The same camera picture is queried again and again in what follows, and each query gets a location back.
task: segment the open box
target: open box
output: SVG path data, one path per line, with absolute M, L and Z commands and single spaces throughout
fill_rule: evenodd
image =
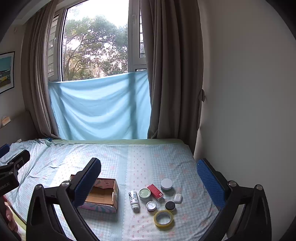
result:
M 118 185 L 115 179 L 97 178 L 83 205 L 84 209 L 115 213 L 118 208 Z

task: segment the framed picture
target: framed picture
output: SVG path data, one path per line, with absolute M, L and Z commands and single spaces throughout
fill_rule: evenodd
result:
M 0 94 L 13 88 L 13 64 L 15 53 L 0 54 Z

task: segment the foliage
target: foliage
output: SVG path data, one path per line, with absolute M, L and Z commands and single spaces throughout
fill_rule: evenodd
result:
M 64 81 L 126 73 L 127 25 L 103 16 L 67 20 L 62 50 Z

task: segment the small jar with black lid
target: small jar with black lid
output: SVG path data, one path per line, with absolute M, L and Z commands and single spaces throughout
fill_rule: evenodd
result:
M 165 209 L 170 211 L 170 212 L 173 212 L 176 209 L 176 204 L 173 201 L 168 201 L 165 204 Z

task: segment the bed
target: bed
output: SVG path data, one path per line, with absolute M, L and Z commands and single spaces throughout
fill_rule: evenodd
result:
M 115 178 L 119 186 L 118 211 L 102 213 L 79 208 L 86 223 L 100 240 L 198 240 L 218 214 L 211 197 L 196 171 L 190 149 L 177 139 L 66 141 L 45 139 L 13 143 L 10 152 L 0 159 L 6 164 L 20 151 L 27 149 L 30 161 L 21 168 L 19 187 L 6 196 L 20 219 L 27 219 L 33 187 L 60 185 L 71 174 L 82 170 L 92 157 L 101 160 L 99 177 Z M 159 230 L 153 213 L 140 201 L 140 212 L 134 213 L 128 200 L 130 190 L 139 190 L 151 183 L 160 188 L 164 178 L 173 180 L 173 189 L 165 192 L 165 201 L 182 193 L 183 201 L 176 205 L 174 226 Z M 165 201 L 157 209 L 165 209 Z M 75 240 L 59 206 L 56 211 L 67 237 Z

